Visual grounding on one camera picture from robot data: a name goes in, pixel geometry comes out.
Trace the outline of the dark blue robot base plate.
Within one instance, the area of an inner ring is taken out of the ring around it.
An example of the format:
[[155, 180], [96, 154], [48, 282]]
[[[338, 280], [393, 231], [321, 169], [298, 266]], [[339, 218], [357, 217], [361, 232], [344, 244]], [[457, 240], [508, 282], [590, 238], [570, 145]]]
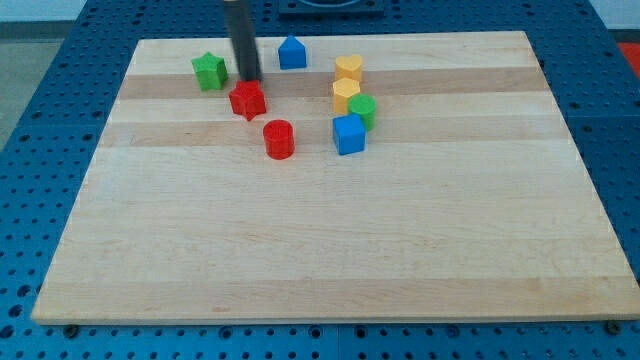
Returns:
[[383, 15], [385, 0], [277, 0], [281, 18]]

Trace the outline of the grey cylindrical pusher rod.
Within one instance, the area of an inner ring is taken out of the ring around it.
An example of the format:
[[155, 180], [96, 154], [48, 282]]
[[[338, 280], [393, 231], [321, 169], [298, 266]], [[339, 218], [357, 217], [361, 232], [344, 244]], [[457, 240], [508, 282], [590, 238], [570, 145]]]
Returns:
[[223, 0], [224, 20], [243, 81], [262, 80], [253, 17], [247, 0]]

